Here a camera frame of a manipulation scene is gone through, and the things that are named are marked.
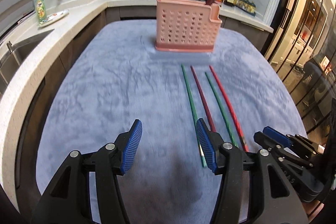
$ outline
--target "kitchen cabinet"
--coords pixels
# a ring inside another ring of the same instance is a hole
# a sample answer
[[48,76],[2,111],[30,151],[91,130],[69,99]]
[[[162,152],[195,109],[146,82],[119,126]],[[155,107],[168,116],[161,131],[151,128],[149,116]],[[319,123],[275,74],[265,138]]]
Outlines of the kitchen cabinet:
[[256,28],[245,22],[241,22],[232,18],[226,18],[222,25],[225,29],[241,33],[253,44],[254,47],[258,49],[258,51],[261,51],[269,35],[269,32],[265,30]]
[[121,6],[106,9],[106,23],[125,19],[156,19],[156,6]]
[[224,28],[226,17],[225,16],[219,16],[219,19],[222,21],[222,24],[220,25],[220,27]]
[[293,36],[291,38],[290,43],[287,45],[286,50],[283,52],[280,58],[280,61],[283,61],[284,58],[288,55],[286,62],[294,64],[296,60],[298,60],[301,53],[303,52],[298,62],[296,63],[297,66],[303,67],[303,65],[307,62],[307,60],[309,59],[310,55],[313,52],[313,49],[309,46],[304,49],[305,43],[306,42],[303,41],[301,38],[298,38],[298,40],[296,40],[296,37]]

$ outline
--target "faucet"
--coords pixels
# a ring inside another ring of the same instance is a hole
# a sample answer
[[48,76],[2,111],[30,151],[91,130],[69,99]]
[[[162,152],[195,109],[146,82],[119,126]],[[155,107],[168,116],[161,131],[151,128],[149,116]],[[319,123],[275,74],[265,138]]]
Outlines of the faucet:
[[13,45],[10,41],[7,42],[7,48],[9,50],[9,54],[11,54],[13,52]]

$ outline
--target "table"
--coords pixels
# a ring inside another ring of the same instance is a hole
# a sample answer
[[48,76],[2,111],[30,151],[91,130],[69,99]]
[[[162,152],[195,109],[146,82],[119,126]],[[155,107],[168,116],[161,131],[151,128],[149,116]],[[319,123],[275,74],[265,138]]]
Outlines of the table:
[[[119,21],[104,27],[88,45],[48,114],[38,150],[37,184],[42,193],[69,152],[96,151],[138,118],[142,139],[131,170],[119,178],[131,223],[208,223],[221,176],[201,166],[182,63],[198,116],[207,122],[189,65],[225,141],[230,138],[204,74],[210,72],[209,65],[230,98],[250,151],[259,149],[253,134],[265,126],[303,136],[305,128],[282,81],[241,34],[221,29],[214,52],[201,54],[158,52],[155,36],[155,20]],[[90,178],[93,185],[94,176]],[[91,202],[96,202],[94,187],[90,191]],[[241,219],[246,209],[245,196]],[[97,221],[96,203],[92,213]]]

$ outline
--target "white countertop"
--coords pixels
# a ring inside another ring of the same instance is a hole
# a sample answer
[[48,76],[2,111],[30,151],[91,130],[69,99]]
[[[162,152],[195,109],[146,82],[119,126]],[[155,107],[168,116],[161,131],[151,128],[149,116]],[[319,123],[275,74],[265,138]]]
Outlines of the white countertop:
[[[37,27],[37,18],[33,15],[2,41],[0,58],[7,51],[8,41],[14,45],[38,33],[54,29],[23,62],[0,100],[0,183],[16,208],[16,147],[26,112],[43,77],[71,40],[103,10],[107,7],[134,5],[156,5],[156,0],[75,0],[58,7],[58,10],[70,10],[69,15],[60,21],[40,29]],[[220,15],[273,32],[273,29],[261,20],[238,8],[223,7]]]
[[[134,5],[155,6],[156,0],[110,0],[108,1],[108,7],[134,6]],[[219,11],[219,15],[239,20],[241,22],[247,23],[248,25],[251,25],[258,29],[265,30],[270,33],[273,33],[274,31],[269,25],[266,25],[265,23],[263,23],[262,20],[252,15],[249,15],[248,13],[239,9],[238,7],[229,7],[226,5],[222,5]]]

